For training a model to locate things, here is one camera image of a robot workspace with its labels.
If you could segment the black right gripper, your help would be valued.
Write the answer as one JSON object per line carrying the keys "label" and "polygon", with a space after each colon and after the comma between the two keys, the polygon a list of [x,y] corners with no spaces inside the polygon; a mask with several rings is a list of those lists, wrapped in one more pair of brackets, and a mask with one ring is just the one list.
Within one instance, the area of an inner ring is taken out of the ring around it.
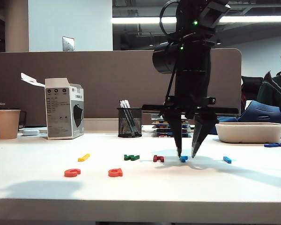
{"label": "black right gripper", "polygon": [[219,122],[218,116],[238,115],[237,107],[215,107],[216,98],[207,95],[209,80],[208,74],[178,71],[173,96],[167,95],[162,105],[142,106],[144,113],[158,113],[169,123],[178,157],[182,153],[182,115],[195,119],[192,158],[196,156],[210,130]]}

